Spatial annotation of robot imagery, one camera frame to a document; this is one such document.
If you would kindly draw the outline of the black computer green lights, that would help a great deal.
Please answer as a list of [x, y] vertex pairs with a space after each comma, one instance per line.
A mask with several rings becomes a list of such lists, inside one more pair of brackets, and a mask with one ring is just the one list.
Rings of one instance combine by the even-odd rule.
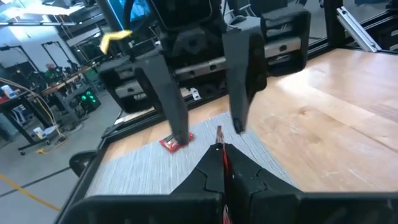
[[101, 106], [100, 100], [91, 88], [87, 88], [82, 93], [77, 94], [76, 98], [87, 113], [91, 113]]

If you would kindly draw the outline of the silver metal bracket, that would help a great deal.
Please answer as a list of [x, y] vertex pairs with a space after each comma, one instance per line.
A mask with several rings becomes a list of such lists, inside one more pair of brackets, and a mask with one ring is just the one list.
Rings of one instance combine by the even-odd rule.
[[382, 50], [378, 43], [365, 31], [344, 6], [338, 7], [336, 12], [340, 24], [345, 28], [348, 34], [352, 36], [362, 50], [372, 53]]

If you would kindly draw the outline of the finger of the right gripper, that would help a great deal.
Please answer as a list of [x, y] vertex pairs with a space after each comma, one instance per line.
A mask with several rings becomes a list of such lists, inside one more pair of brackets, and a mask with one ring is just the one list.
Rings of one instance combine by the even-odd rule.
[[189, 142], [188, 110], [180, 88], [170, 73], [163, 55], [136, 60], [135, 68], [142, 69], [157, 94], [172, 134], [179, 144]]
[[226, 87], [233, 126], [238, 134], [246, 129], [255, 94], [267, 86], [264, 45], [260, 25], [236, 28], [223, 35]]

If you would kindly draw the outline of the person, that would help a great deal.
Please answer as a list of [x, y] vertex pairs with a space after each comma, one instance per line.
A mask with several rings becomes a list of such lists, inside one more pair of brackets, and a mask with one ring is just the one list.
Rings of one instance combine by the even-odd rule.
[[44, 77], [47, 80], [53, 80], [59, 77], [59, 73], [57, 72], [57, 67], [53, 63], [46, 64], [47, 70], [44, 72]]

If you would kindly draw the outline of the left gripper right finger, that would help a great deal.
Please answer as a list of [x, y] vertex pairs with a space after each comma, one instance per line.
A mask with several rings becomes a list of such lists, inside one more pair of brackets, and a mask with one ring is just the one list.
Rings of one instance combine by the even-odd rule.
[[224, 147], [226, 199], [233, 224], [295, 224], [300, 190], [232, 144]]

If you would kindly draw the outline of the grey woven placemat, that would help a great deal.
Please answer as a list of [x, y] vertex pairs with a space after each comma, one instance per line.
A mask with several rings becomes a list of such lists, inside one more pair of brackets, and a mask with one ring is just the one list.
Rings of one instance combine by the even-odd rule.
[[120, 194], [169, 194], [215, 143], [215, 132], [222, 127], [224, 140], [233, 144], [253, 161], [280, 179], [292, 184], [287, 171], [276, 161], [250, 128], [242, 135], [235, 133], [229, 113], [221, 113], [190, 128], [194, 140], [175, 153], [153, 141], [136, 151], [101, 165], [86, 196]]

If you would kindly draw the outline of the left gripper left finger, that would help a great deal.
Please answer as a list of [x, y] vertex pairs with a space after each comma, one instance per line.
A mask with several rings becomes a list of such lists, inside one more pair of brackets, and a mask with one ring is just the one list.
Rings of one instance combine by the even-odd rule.
[[213, 192], [224, 195], [223, 152], [213, 144], [205, 152], [188, 177], [178, 185], [172, 194], [201, 194]]

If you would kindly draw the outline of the red strawberry tea bag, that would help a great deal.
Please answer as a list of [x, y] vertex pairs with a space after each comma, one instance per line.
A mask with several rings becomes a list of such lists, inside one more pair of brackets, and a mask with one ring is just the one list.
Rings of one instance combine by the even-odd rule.
[[180, 148], [185, 147], [185, 145], [179, 144], [175, 139], [174, 135], [171, 134], [159, 141], [160, 145], [164, 147], [169, 152], [176, 152]]
[[[221, 149], [223, 153], [223, 169], [224, 169], [224, 186], [227, 185], [228, 183], [228, 159], [226, 155], [226, 149], [225, 149], [225, 142], [224, 142], [224, 135], [222, 132], [222, 126], [217, 126], [216, 130], [216, 143], [217, 143], [217, 149]], [[228, 199], [225, 199], [224, 203], [224, 210], [223, 210], [223, 224], [233, 224], [231, 215], [229, 213], [229, 208], [228, 208]]]

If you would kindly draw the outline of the black workbench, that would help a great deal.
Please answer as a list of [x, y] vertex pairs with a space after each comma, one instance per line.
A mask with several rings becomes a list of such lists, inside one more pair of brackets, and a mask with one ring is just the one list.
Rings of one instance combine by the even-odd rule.
[[[2, 89], [2, 83], [7, 84], [8, 86], [16, 86], [19, 88], [19, 93], [16, 94], [15, 96], [9, 96], [8, 92], [4, 92]], [[44, 101], [44, 99], [41, 97], [40, 94], [37, 94], [36, 92], [25, 88], [22, 85], [19, 85], [15, 82], [12, 82], [10, 80], [7, 80], [5, 78], [0, 77], [0, 93], [3, 92], [8, 99], [6, 101], [0, 102], [0, 113], [3, 113], [4, 116], [9, 120], [9, 122], [18, 130], [18, 132], [23, 135], [27, 141], [29, 142], [27, 145], [19, 147], [17, 150], [20, 152], [20, 155], [24, 156], [25, 155], [25, 150], [27, 148], [30, 148], [32, 146], [36, 146], [42, 142], [50, 142], [47, 137], [43, 137], [42, 139], [35, 140], [31, 137], [31, 135], [22, 127], [21, 124], [17, 122], [16, 119], [14, 119], [11, 116], [11, 113], [13, 112], [14, 108], [19, 107], [20, 105], [23, 105], [25, 108], [29, 109], [33, 115], [47, 128], [54, 128], [56, 132], [59, 131], [58, 129], [58, 124], [55, 121], [55, 116], [53, 115], [52, 111], [50, 110], [50, 107], [48, 104]], [[49, 118], [48, 122], [45, 119], [45, 115], [38, 110], [34, 104], [30, 101], [31, 99], [37, 99], [38, 104], [42, 107], [42, 111], [44, 111], [47, 114], [47, 117]]]

